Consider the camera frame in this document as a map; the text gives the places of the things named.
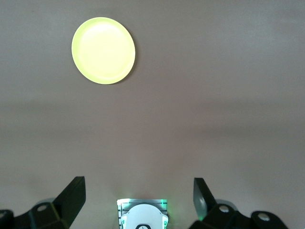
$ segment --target yellow plate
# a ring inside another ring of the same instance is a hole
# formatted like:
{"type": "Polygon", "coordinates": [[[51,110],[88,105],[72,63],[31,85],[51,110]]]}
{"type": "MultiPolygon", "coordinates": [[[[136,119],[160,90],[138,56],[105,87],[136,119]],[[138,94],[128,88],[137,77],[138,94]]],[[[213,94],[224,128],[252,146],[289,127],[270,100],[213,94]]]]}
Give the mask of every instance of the yellow plate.
{"type": "Polygon", "coordinates": [[[92,18],[75,32],[72,57],[78,70],[89,80],[112,84],[132,69],[135,46],[131,35],[117,21],[92,18]]]}

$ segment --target round plate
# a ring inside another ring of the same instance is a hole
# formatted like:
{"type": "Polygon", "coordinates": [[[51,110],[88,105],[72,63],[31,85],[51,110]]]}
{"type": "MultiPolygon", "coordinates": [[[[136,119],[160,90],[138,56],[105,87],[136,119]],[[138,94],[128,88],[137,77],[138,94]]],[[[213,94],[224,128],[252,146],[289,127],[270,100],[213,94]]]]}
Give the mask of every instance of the round plate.
{"type": "Polygon", "coordinates": [[[75,32],[72,56],[78,70],[89,80],[112,84],[132,69],[135,46],[131,35],[117,21],[92,18],[75,32]]]}

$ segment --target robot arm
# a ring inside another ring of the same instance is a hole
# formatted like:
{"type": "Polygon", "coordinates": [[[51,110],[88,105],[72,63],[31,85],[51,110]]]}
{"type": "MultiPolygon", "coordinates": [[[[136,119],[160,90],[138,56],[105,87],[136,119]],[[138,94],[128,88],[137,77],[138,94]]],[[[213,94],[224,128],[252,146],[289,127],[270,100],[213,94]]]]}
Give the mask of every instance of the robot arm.
{"type": "Polygon", "coordinates": [[[190,229],[288,229],[275,214],[255,211],[248,218],[226,204],[217,204],[202,178],[194,179],[194,206],[199,220],[190,229]]]}
{"type": "MultiPolygon", "coordinates": [[[[17,217],[14,217],[11,210],[0,210],[0,229],[69,229],[85,200],[85,179],[76,177],[51,203],[37,204],[17,217]]],[[[140,203],[137,202],[139,200],[128,200],[126,206],[123,202],[120,202],[120,205],[118,203],[119,210],[121,208],[119,218],[127,219],[124,222],[126,225],[123,225],[121,219],[121,229],[149,229],[149,224],[153,225],[150,220],[166,229],[166,200],[161,200],[160,203],[159,200],[140,200],[140,203]],[[156,214],[156,220],[146,217],[147,211],[156,214]],[[143,222],[136,222],[136,216],[139,214],[143,222]]],[[[189,229],[288,229],[273,213],[255,211],[248,218],[227,204],[218,204],[202,178],[194,179],[193,201],[199,220],[189,229]]]]}

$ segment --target screw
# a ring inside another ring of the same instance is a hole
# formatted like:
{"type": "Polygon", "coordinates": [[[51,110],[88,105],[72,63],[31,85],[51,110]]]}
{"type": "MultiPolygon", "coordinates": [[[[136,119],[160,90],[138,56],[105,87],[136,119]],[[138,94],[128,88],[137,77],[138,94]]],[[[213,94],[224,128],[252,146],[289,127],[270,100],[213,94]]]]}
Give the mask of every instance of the screw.
{"type": "Polygon", "coordinates": [[[228,213],[229,212],[229,208],[225,205],[221,205],[219,207],[219,210],[221,210],[223,213],[228,213]]]}
{"type": "Polygon", "coordinates": [[[265,213],[259,213],[257,216],[258,216],[261,220],[263,220],[263,221],[269,221],[269,220],[270,220],[269,216],[268,216],[267,214],[265,214],[265,213]]]}
{"type": "Polygon", "coordinates": [[[37,208],[37,211],[43,211],[47,208],[47,205],[41,205],[37,208]]]}

